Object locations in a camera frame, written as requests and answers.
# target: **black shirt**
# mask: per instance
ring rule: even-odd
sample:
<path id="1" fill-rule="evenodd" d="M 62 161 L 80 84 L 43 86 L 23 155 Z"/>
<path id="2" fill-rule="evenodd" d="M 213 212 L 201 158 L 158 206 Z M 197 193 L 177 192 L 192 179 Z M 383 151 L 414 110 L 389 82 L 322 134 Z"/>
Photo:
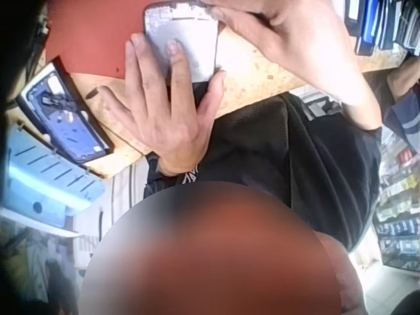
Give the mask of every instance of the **black shirt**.
<path id="1" fill-rule="evenodd" d="M 379 195 L 381 129 L 363 131 L 341 114 L 309 121 L 289 93 L 217 119 L 203 161 L 167 178 L 150 164 L 144 197 L 186 182 L 225 181 L 263 191 L 307 225 L 353 250 L 368 228 Z"/>

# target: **red surface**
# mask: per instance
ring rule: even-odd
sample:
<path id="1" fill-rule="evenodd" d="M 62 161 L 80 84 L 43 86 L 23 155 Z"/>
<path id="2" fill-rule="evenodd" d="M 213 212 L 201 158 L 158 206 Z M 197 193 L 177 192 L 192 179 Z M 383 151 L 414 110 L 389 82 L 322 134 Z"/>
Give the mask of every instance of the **red surface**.
<path id="1" fill-rule="evenodd" d="M 160 0 L 48 0 L 47 61 L 67 72 L 124 78 L 125 42 L 143 30 L 143 10 Z"/>

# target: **finger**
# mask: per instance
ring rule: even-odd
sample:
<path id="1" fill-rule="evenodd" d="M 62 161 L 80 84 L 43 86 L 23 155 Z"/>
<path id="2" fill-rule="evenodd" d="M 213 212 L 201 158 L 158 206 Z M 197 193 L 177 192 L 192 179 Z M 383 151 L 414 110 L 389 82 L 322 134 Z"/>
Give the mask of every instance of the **finger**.
<path id="1" fill-rule="evenodd" d="M 147 119 L 146 97 L 136 52 L 131 41 L 125 44 L 125 96 L 135 121 L 142 125 Z"/>
<path id="2" fill-rule="evenodd" d="M 133 42 L 140 68 L 148 117 L 169 116 L 170 108 L 165 79 L 149 42 L 142 33 L 132 34 L 131 41 Z"/>
<path id="3" fill-rule="evenodd" d="M 255 16 L 220 7 L 213 8 L 211 15 L 256 46 L 269 61 L 278 62 L 279 57 L 281 57 L 282 39 L 270 28 L 261 24 Z"/>
<path id="4" fill-rule="evenodd" d="M 114 118 L 119 121 L 134 137 L 139 138 L 137 124 L 133 115 L 124 105 L 122 105 L 110 88 L 99 87 L 98 92 Z"/>
<path id="5" fill-rule="evenodd" d="M 209 89 L 203 97 L 198 108 L 198 117 L 206 126 L 213 126 L 217 111 L 219 110 L 224 95 L 225 71 L 219 71 L 215 74 L 209 84 Z"/>
<path id="6" fill-rule="evenodd" d="M 208 5 L 254 13 L 263 13 L 265 1 L 258 0 L 201 0 Z"/>
<path id="7" fill-rule="evenodd" d="M 171 113 L 173 117 L 196 116 L 194 94 L 188 58 L 178 41 L 168 42 L 168 55 L 171 58 Z"/>

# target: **wooden table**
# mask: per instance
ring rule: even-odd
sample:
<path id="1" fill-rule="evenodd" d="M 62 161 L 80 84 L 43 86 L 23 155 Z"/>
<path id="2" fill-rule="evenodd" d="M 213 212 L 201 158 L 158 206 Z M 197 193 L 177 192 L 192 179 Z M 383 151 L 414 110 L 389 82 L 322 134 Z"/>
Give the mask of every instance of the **wooden table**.
<path id="1" fill-rule="evenodd" d="M 402 49 L 398 52 L 376 50 L 372 57 L 360 57 L 359 61 L 362 71 L 368 72 L 395 68 L 402 63 L 404 57 L 405 52 Z M 225 96 L 217 117 L 305 84 L 277 64 L 269 62 L 254 46 L 229 28 L 225 28 L 219 36 L 217 66 L 228 73 Z M 71 76 L 82 96 L 97 86 L 107 85 L 125 102 L 124 80 L 82 73 L 72 73 Z M 86 166 L 109 178 L 150 152 L 149 148 L 132 137 L 110 115 L 99 96 L 88 100 L 87 105 L 115 144 L 115 150 L 113 154 L 89 162 Z M 30 129 L 34 129 L 18 108 L 9 112 L 9 118 L 12 122 L 24 120 Z"/>

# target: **light blue object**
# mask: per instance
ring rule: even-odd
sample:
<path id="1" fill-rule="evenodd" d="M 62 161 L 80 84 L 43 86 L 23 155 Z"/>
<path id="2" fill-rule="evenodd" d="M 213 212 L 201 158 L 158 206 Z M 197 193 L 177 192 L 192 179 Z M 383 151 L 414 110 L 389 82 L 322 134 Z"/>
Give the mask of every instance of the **light blue object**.
<path id="1" fill-rule="evenodd" d="M 6 208 L 63 228 L 66 217 L 88 208 L 105 192 L 103 181 L 14 126 L 8 138 Z"/>

